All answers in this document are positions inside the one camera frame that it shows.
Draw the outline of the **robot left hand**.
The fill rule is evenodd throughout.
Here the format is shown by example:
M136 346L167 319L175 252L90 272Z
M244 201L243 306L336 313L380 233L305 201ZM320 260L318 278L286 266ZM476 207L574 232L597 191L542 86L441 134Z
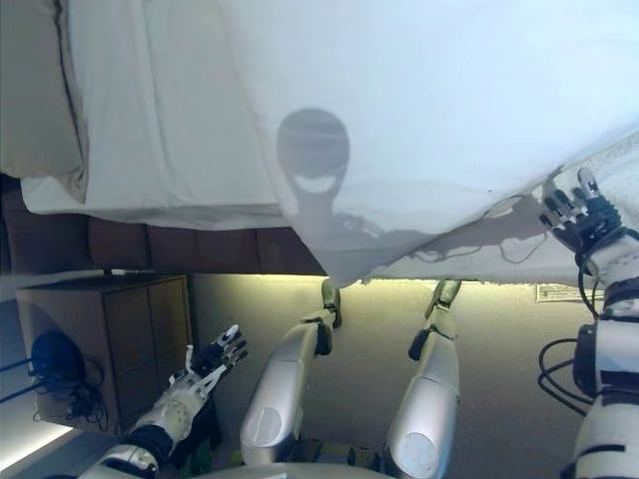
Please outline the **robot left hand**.
M248 355L248 342L242 336L240 327L234 324L199 350L193 344L188 344L184 368L170 377L170 387L186 389L206 399L217 384Z

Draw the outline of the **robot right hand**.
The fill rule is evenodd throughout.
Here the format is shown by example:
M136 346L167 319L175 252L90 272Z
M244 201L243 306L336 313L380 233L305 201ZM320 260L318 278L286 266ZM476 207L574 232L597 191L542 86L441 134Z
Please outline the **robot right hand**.
M543 198L542 225L575 253L592 249L600 240L621 227L617 209L600 192L593 172L580 168L578 186L566 194L554 188Z

